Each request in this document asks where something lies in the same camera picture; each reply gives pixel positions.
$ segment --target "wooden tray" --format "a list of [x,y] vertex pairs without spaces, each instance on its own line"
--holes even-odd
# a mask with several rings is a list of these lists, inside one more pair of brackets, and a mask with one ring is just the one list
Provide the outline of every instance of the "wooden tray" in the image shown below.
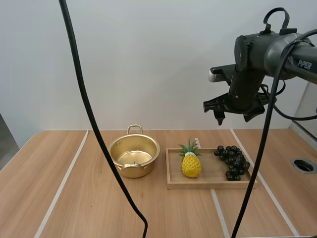
[[215,148],[199,148],[202,172],[197,178],[189,178],[182,171],[182,157],[179,148],[166,148],[167,189],[246,189],[253,168],[241,176],[241,181],[227,181],[228,166],[215,156]]

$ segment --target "grapes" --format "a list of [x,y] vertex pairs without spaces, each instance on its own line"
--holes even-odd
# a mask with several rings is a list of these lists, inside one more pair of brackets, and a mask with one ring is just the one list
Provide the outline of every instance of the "grapes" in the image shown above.
[[224,163],[225,163],[226,165],[229,165],[229,164],[230,164],[229,161],[228,161],[228,159],[225,159],[225,160],[224,160]]
[[219,156],[220,152],[218,150],[215,150],[213,154],[216,155],[216,156]]
[[232,176],[232,174],[228,174],[228,175],[227,175],[227,180],[228,180],[228,181],[233,181],[233,176]]
[[250,167],[250,163],[249,163],[249,162],[243,162],[242,168],[243,168],[244,170],[248,170],[249,167]]
[[237,175],[237,174],[238,174],[238,169],[235,168],[235,167],[233,167],[230,171],[231,171],[231,173],[232,173],[233,175]]
[[240,181],[240,180],[241,180],[240,175],[235,175],[235,176],[234,176],[234,180],[235,180],[235,181]]
[[242,175],[249,169],[250,163],[246,162],[246,158],[242,151],[235,145],[224,148],[222,145],[214,151],[215,156],[224,161],[228,165],[229,170],[225,173],[228,181],[241,181]]
[[228,154],[229,154],[229,151],[228,150],[223,150],[222,151],[222,155],[227,158],[228,157]]
[[244,172],[244,169],[241,169],[241,168],[240,168],[240,169],[239,169],[239,175],[244,175],[244,173],[245,173],[245,172]]
[[218,146],[218,148],[217,148],[217,150],[218,150],[219,152],[221,152],[221,151],[223,151],[223,150],[224,150],[224,148],[223,148],[223,146],[222,146],[222,145],[219,145],[219,146]]
[[230,150],[230,151],[229,151],[229,157],[233,157],[233,156],[235,156],[235,153]]
[[232,164],[232,163],[233,163],[233,158],[232,158],[232,157],[229,157],[229,158],[228,158],[228,162],[229,162],[229,164]]
[[231,150],[232,150],[233,152],[238,151],[237,149],[238,149],[238,148],[237,148],[235,145],[231,146]]
[[235,161],[233,162],[232,166],[235,167],[235,168],[238,168],[240,166],[240,162],[239,161]]

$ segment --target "white strip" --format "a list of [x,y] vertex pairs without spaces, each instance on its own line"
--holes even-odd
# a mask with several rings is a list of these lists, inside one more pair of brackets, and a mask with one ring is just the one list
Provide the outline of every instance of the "white strip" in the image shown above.
[[195,140],[196,140],[197,147],[201,148],[198,138],[195,138]]
[[[236,139],[236,141],[238,142],[240,148],[242,149],[243,153],[246,155],[246,157],[248,158],[250,164],[252,165],[252,167],[254,168],[254,163],[251,159],[251,157],[249,156],[248,152],[246,151],[246,149],[243,147],[242,143],[240,142],[239,138],[237,137],[236,133],[233,131],[233,129],[230,129],[233,137]],[[276,197],[274,196],[273,192],[271,191],[271,189],[268,187],[267,183],[265,182],[264,178],[262,177],[262,175],[260,174],[260,172],[258,172],[258,177],[261,180],[263,186],[265,187],[267,193],[269,194],[269,196],[271,197],[272,201],[274,202],[274,204],[276,205],[276,207],[278,208],[278,211],[281,213],[282,217],[284,218],[285,222],[287,223],[289,229],[291,229],[292,233],[294,234],[294,236],[299,237],[300,235],[298,234],[296,228],[294,227],[294,225],[292,224],[291,220],[288,218],[288,216],[286,215],[286,213],[284,212],[283,208],[281,207],[281,205],[279,204],[279,202],[277,201]]]
[[80,151],[81,151],[81,149],[83,148],[83,146],[85,144],[87,135],[88,135],[88,130],[86,131],[86,134],[85,134],[85,136],[84,136],[84,138],[83,138],[83,140],[82,140],[82,142],[81,142],[81,144],[80,144],[80,146],[79,146],[79,148],[78,148],[78,150],[77,150],[77,152],[76,152],[76,154],[75,154],[75,156],[73,158],[73,161],[70,163],[70,165],[68,167],[68,170],[67,170],[67,172],[66,172],[66,174],[65,174],[65,176],[64,176],[64,178],[63,178],[63,180],[62,180],[62,182],[61,182],[61,184],[60,184],[60,186],[59,186],[59,188],[58,188],[58,190],[57,190],[57,192],[55,194],[55,197],[53,198],[53,201],[52,201],[48,211],[46,212],[46,214],[45,214],[45,216],[44,216],[44,218],[42,220],[42,223],[40,224],[40,227],[38,228],[38,231],[36,232],[34,238],[39,238],[40,237],[40,235],[41,235],[41,233],[42,233],[42,231],[43,231],[43,229],[44,229],[44,227],[46,225],[46,222],[49,220],[49,217],[50,217],[50,215],[51,215],[51,213],[53,211],[53,208],[55,207],[55,204],[56,204],[56,202],[57,202],[57,200],[58,200],[58,198],[59,198],[64,186],[65,186],[65,183],[66,183],[66,181],[68,179],[68,176],[70,175],[70,172],[71,172],[71,170],[74,167],[74,164],[75,164],[75,162],[76,162],[76,160],[77,160],[77,158],[78,158],[78,156],[80,154]]
[[[196,143],[197,143],[197,147],[201,148],[198,138],[195,138],[195,140],[196,140]],[[214,189],[211,189],[211,194],[212,194],[214,205],[215,205],[217,213],[218,213],[218,217],[219,217],[219,220],[220,220],[220,224],[221,224],[221,227],[222,227],[222,232],[223,232],[224,238],[230,238],[229,230],[228,230],[226,221],[224,219],[224,216],[223,216],[222,209],[221,209],[219,201],[218,201],[218,197],[217,197],[216,191]]]

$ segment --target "white wall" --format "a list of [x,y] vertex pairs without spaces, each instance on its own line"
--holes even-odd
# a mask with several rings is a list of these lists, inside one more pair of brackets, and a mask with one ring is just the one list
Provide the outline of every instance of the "white wall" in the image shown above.
[[[239,35],[264,29],[274,7],[289,27],[316,28],[317,2],[295,0],[69,0],[88,95],[101,129],[262,128],[226,115],[222,127],[203,101],[228,91],[207,80],[234,63]],[[283,13],[269,22],[278,31]],[[90,128],[57,0],[13,0],[0,8],[0,113],[19,146],[45,129]],[[278,106],[293,115],[306,82],[290,80]],[[271,127],[288,127],[273,115]]]
[[[296,113],[297,117],[316,115],[317,85],[309,83]],[[306,130],[317,137],[317,120],[298,121]]]

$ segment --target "black cable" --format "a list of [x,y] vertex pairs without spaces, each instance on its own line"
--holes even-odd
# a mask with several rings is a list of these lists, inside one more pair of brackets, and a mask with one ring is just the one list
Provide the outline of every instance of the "black cable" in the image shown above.
[[[268,92],[268,86],[266,84],[261,84],[261,86],[266,87]],[[276,96],[284,92],[285,88],[286,88],[286,83],[285,83],[285,80],[283,80],[283,87],[276,93]]]
[[267,107],[267,113],[265,116],[265,122],[264,122],[264,127],[263,127],[263,132],[262,132],[262,137],[261,137],[261,141],[260,141],[260,145],[259,145],[259,150],[258,150],[258,155],[254,164],[254,168],[253,168],[253,172],[249,181],[249,185],[246,191],[246,194],[244,196],[243,202],[242,202],[242,206],[236,221],[236,224],[234,226],[231,238],[235,238],[237,235],[237,232],[239,230],[243,215],[246,211],[249,199],[250,199],[250,195],[252,192],[252,188],[254,185],[254,182],[256,180],[258,171],[259,171],[259,167],[260,167],[260,163],[261,163],[261,159],[262,159],[262,155],[263,155],[263,151],[265,148],[265,143],[266,143],[266,139],[267,139],[267,134],[268,134],[268,129],[269,129],[269,124],[271,121],[271,117],[272,117],[272,112],[273,112],[273,106],[274,106],[274,99],[276,96],[276,91],[277,91],[277,87],[278,87],[278,82],[279,82],[279,78],[281,76],[282,73],[282,69],[284,67],[285,61],[288,57],[288,55],[290,54],[290,52],[293,50],[295,44],[298,43],[298,41],[305,39],[311,35],[317,34],[317,29],[306,32],[303,35],[300,35],[299,37],[297,37],[293,42],[289,43],[286,47],[284,52],[282,53],[282,59],[281,59],[281,63],[279,64],[276,74],[274,76],[274,80],[273,80],[273,84],[272,84],[272,90],[271,90],[271,94],[269,96],[269,103],[268,103],[268,107]]
[[[264,87],[267,87],[267,85],[261,85],[262,91],[266,94],[266,96],[269,98],[269,93],[264,89]],[[317,119],[317,115],[315,116],[310,116],[310,117],[304,117],[304,118],[296,118],[296,117],[291,117],[286,114],[284,114],[275,104],[274,104],[274,109],[279,113],[282,117],[289,119],[289,120],[314,120]]]
[[80,66],[80,60],[79,60],[79,55],[78,55],[78,50],[77,50],[77,44],[76,44],[76,39],[75,39],[75,34],[74,34],[74,30],[71,24],[71,19],[70,19],[70,15],[68,12],[68,8],[67,8],[67,4],[65,0],[59,0],[59,4],[60,4],[60,8],[63,14],[63,18],[64,18],[64,22],[65,22],[65,26],[66,26],[66,30],[67,30],[67,34],[68,34],[68,39],[69,39],[69,44],[70,44],[70,48],[71,48],[71,53],[73,56],[73,61],[74,61],[74,66],[75,66],[75,71],[76,71],[76,76],[77,76],[77,81],[78,81],[78,86],[79,86],[79,90],[81,93],[81,97],[83,99],[83,103],[85,105],[86,108],[86,112],[89,118],[89,121],[91,123],[91,126],[94,130],[94,133],[96,135],[97,141],[101,147],[101,150],[103,151],[106,160],[118,182],[118,184],[120,185],[124,195],[126,196],[126,198],[128,199],[131,207],[133,208],[133,210],[135,211],[136,214],[138,214],[138,216],[142,219],[142,221],[144,222],[144,231],[143,231],[143,238],[146,237],[147,234],[147,230],[148,230],[148,222],[146,220],[146,218],[143,216],[143,214],[139,211],[139,209],[137,208],[137,206],[134,204],[127,188],[125,187],[117,169],[115,168],[115,165],[111,159],[111,156],[109,154],[109,151],[107,150],[107,147],[104,143],[104,140],[100,134],[100,131],[98,129],[92,108],[90,106],[89,100],[88,100],[88,96],[87,96],[87,92],[86,92],[86,88],[85,88],[85,84],[84,84],[84,79],[83,79],[83,74],[82,74],[82,70],[81,70],[81,66]]

